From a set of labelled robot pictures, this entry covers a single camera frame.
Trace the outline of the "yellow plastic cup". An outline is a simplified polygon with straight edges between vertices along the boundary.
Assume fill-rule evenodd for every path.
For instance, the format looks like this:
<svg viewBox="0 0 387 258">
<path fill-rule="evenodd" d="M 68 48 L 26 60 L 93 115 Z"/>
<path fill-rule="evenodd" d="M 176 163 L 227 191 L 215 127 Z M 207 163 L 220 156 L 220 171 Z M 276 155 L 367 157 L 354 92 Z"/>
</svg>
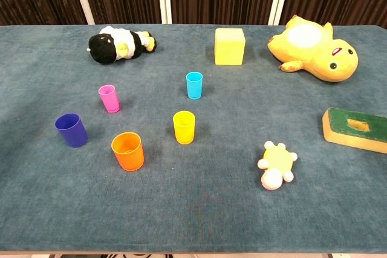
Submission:
<svg viewBox="0 0 387 258">
<path fill-rule="evenodd" d="M 187 145 L 195 136 L 195 115 L 190 111 L 178 111 L 173 118 L 175 138 L 178 143 Z"/>
</svg>

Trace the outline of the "light blue plastic cup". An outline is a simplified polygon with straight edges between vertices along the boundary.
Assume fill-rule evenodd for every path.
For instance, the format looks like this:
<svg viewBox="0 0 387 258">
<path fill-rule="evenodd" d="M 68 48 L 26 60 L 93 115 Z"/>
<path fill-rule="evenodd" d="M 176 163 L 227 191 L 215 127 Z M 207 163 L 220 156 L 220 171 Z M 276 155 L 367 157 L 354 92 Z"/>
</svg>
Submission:
<svg viewBox="0 0 387 258">
<path fill-rule="evenodd" d="M 186 75 L 187 96 L 191 100 L 201 98 L 203 87 L 203 75 L 200 72 L 192 71 Z"/>
</svg>

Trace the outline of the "pink plastic cup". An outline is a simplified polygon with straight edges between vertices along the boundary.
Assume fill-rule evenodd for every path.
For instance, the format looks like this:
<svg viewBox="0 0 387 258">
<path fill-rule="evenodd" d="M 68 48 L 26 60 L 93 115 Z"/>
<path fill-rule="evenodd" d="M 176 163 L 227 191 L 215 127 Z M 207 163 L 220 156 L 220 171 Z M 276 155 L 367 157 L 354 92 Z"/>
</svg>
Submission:
<svg viewBox="0 0 387 258">
<path fill-rule="evenodd" d="M 120 110 L 119 97 L 114 85 L 103 85 L 99 88 L 98 93 L 105 109 L 109 113 L 116 113 Z"/>
</svg>

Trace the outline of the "dark blue plastic cup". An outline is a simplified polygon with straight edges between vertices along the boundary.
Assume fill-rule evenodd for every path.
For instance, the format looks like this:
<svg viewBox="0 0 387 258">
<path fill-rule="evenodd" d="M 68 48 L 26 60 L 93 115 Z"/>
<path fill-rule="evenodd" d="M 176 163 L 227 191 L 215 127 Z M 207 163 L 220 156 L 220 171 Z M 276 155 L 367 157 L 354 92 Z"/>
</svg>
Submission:
<svg viewBox="0 0 387 258">
<path fill-rule="evenodd" d="M 70 147 L 77 148 L 87 143 L 88 135 L 78 114 L 64 114 L 54 125 Z"/>
</svg>

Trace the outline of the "yellow foam cube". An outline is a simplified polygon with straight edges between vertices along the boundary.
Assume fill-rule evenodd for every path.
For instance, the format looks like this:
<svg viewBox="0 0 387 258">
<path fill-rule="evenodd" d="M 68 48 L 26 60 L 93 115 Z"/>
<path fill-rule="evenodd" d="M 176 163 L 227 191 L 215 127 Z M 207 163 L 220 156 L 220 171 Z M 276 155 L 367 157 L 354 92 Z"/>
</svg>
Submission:
<svg viewBox="0 0 387 258">
<path fill-rule="evenodd" d="M 217 28 L 214 42 L 215 64 L 242 65 L 245 45 L 242 28 Z"/>
</svg>

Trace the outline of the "orange plastic cup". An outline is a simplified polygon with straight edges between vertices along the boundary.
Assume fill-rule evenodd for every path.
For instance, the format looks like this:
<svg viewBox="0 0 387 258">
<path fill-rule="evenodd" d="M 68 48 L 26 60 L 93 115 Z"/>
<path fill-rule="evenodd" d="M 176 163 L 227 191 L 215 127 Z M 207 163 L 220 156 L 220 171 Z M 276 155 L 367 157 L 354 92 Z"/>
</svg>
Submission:
<svg viewBox="0 0 387 258">
<path fill-rule="evenodd" d="M 111 143 L 117 161 L 125 171 L 140 169 L 145 161 L 141 137 L 135 132 L 118 134 Z"/>
</svg>

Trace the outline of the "small yellow turtle toy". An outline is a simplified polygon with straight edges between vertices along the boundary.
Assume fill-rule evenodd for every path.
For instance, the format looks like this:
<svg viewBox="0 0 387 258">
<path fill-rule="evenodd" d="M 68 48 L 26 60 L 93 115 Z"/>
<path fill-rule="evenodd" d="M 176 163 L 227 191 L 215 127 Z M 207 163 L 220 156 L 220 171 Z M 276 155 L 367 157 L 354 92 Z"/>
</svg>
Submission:
<svg viewBox="0 0 387 258">
<path fill-rule="evenodd" d="M 298 159 L 295 152 L 289 152 L 284 143 L 274 144 L 268 140 L 264 143 L 264 154 L 258 160 L 257 166 L 263 170 L 261 184 L 267 190 L 277 190 L 282 183 L 292 182 L 293 163 Z"/>
</svg>

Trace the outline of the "teal table cloth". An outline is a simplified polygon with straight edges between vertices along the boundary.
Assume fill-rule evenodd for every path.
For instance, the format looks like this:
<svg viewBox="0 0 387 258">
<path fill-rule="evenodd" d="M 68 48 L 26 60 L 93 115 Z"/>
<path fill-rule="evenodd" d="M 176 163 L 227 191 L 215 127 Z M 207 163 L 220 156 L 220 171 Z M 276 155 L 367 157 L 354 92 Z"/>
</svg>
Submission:
<svg viewBox="0 0 387 258">
<path fill-rule="evenodd" d="M 215 65 L 213 25 L 132 29 L 149 31 L 156 52 L 100 65 L 86 50 L 98 25 L 0 27 L 0 251 L 387 253 L 387 154 L 322 132 L 328 108 L 387 116 L 386 29 L 334 29 L 359 56 L 342 83 L 280 71 L 267 41 L 281 27 L 243 27 L 241 66 Z M 116 113 L 98 93 L 107 84 Z M 178 111 L 196 118 L 187 145 Z M 87 132 L 81 147 L 54 125 L 67 113 Z M 111 149 L 123 132 L 141 137 L 136 171 Z M 268 140 L 298 155 L 277 190 L 257 166 Z"/>
</svg>

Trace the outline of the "black white penguin plush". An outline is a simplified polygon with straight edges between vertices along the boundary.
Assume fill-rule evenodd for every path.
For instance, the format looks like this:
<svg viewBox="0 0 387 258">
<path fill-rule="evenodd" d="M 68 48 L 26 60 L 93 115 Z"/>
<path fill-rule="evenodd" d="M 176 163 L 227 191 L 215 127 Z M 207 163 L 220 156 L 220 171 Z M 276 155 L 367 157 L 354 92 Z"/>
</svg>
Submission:
<svg viewBox="0 0 387 258">
<path fill-rule="evenodd" d="M 90 37 L 86 50 L 96 62 L 109 65 L 121 59 L 138 58 L 142 53 L 153 53 L 156 48 L 157 41 L 148 31 L 106 26 Z"/>
</svg>

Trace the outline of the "yellow duck plush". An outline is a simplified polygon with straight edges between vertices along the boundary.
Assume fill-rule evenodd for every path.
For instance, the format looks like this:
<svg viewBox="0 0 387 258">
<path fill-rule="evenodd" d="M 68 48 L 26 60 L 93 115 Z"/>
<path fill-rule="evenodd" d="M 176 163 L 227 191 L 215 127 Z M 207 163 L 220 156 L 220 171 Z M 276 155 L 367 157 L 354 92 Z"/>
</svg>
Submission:
<svg viewBox="0 0 387 258">
<path fill-rule="evenodd" d="M 347 41 L 333 38 L 330 22 L 320 25 L 297 15 L 286 23 L 281 34 L 268 40 L 267 46 L 281 61 L 281 71 L 305 70 L 327 82 L 350 78 L 359 62 L 356 50 Z"/>
</svg>

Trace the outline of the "green wooden block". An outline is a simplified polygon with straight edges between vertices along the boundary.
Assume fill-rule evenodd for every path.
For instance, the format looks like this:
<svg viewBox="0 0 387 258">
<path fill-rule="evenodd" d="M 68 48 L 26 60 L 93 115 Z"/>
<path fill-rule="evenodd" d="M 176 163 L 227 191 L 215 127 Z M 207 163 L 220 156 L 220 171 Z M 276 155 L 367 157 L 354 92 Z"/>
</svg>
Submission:
<svg viewBox="0 0 387 258">
<path fill-rule="evenodd" d="M 324 138 L 331 143 L 387 153 L 387 117 L 329 108 L 322 127 Z"/>
</svg>

